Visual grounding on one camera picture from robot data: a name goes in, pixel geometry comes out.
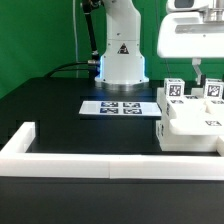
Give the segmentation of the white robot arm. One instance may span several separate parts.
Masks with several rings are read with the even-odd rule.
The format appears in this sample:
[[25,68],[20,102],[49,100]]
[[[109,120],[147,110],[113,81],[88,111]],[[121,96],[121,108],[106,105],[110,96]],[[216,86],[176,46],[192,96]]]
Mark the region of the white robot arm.
[[[106,51],[97,51],[91,12],[106,11]],[[141,15],[133,0],[82,0],[92,55],[99,62],[99,86],[133,87],[149,82],[140,52]],[[224,0],[167,0],[167,15],[159,28],[157,54],[162,58],[190,58],[203,80],[203,58],[224,58]]]

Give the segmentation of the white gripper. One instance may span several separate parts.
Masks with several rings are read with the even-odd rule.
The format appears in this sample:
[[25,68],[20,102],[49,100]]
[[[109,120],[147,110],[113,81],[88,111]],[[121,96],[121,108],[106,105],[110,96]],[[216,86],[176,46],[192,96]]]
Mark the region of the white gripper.
[[200,58],[224,58],[224,22],[204,23],[199,13],[171,13],[162,21],[157,53],[162,58],[193,58],[196,83],[204,85]]

